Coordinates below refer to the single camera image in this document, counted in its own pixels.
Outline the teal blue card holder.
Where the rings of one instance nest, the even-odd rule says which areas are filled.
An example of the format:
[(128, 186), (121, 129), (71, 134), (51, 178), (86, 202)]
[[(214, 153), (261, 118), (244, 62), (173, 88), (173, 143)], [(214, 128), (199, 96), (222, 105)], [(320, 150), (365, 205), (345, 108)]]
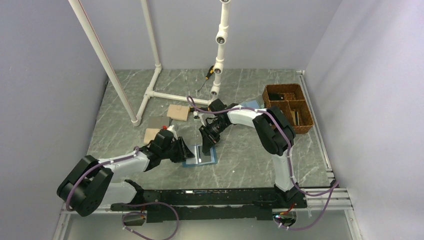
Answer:
[(194, 154), (194, 157), (188, 158), (182, 163), (183, 168), (200, 167), (214, 165), (218, 163), (216, 148), (210, 148), (207, 154), (202, 152), (202, 145), (190, 145), (188, 149)]

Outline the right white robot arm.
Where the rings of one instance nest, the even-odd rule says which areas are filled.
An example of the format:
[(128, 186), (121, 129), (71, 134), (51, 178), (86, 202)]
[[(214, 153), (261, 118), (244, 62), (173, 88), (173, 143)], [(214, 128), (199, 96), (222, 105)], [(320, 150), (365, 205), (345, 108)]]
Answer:
[(226, 128), (242, 125), (255, 129), (263, 148), (271, 154), (275, 172), (274, 195), (270, 200), (261, 197), (253, 203), (259, 206), (306, 208), (305, 194), (298, 190), (299, 184), (288, 160), (296, 133), (279, 108), (254, 109), (237, 103), (226, 105), (216, 99), (208, 109), (214, 117), (203, 120), (199, 128), (203, 152), (219, 142), (220, 134)]

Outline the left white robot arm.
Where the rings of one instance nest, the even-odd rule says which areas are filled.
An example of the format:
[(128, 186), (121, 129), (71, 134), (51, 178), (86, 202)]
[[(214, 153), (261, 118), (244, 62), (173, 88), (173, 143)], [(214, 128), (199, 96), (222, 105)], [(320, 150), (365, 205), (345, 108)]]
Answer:
[(101, 159), (84, 156), (59, 184), (56, 194), (67, 211), (82, 217), (99, 207), (120, 203), (137, 210), (144, 203), (144, 190), (128, 178), (130, 175), (150, 171), (163, 160), (183, 163), (195, 156), (181, 136), (161, 129), (148, 144), (135, 146), (130, 153)]

